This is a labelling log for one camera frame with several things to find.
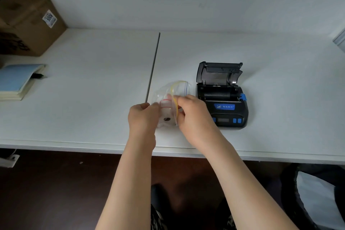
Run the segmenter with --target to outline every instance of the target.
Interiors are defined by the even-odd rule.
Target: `brown cardboard box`
[[[0,0],[0,53],[40,56],[66,30],[48,0]]]

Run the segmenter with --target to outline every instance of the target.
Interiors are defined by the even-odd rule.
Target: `blue latch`
[[[243,101],[247,101],[246,95],[244,93],[241,93],[241,97],[239,99],[242,99]]]

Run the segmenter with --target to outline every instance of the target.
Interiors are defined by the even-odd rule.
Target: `black label printer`
[[[218,127],[244,127],[248,119],[247,98],[236,85],[242,63],[199,64],[196,77],[197,97],[206,103]]]

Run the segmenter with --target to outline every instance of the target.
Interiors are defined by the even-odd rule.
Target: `printer lid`
[[[243,63],[206,63],[199,64],[196,82],[204,85],[226,85],[231,86],[237,83],[239,76],[242,74],[240,68]]]

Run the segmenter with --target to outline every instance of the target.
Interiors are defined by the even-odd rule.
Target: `clear zip-lock bag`
[[[152,103],[160,105],[160,117],[158,128],[177,125],[177,117],[183,109],[177,105],[174,96],[186,96],[190,94],[190,84],[187,81],[171,82],[158,89],[152,97]]]

